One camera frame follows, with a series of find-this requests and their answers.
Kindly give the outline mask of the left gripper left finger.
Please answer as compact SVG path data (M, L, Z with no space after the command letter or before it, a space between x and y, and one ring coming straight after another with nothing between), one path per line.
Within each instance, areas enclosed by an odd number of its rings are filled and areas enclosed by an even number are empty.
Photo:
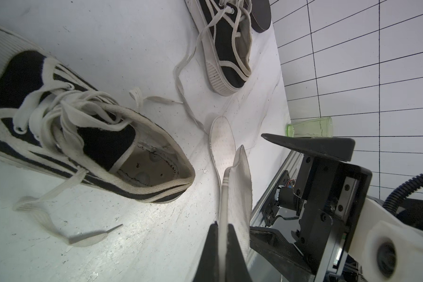
M210 225L193 282L219 280L218 231L217 222Z

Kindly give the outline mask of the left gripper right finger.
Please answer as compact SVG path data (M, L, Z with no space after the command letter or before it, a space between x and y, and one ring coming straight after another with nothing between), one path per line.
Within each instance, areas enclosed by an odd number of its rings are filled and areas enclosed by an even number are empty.
M228 224L227 232L226 281L252 281L243 257L242 249L240 248L235 228L232 224Z

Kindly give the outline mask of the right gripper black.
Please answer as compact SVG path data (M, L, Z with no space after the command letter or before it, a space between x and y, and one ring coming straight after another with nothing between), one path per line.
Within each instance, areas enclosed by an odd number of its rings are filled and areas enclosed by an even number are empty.
M277 217L268 214L267 227L250 228L250 247L289 282L323 282L343 277L372 178L368 169L344 163L351 161L356 141L269 133L262 134L262 138L306 156L297 177L264 207L267 212L274 208L296 212L295 217L288 218L298 220L291 231L294 243L270 228Z

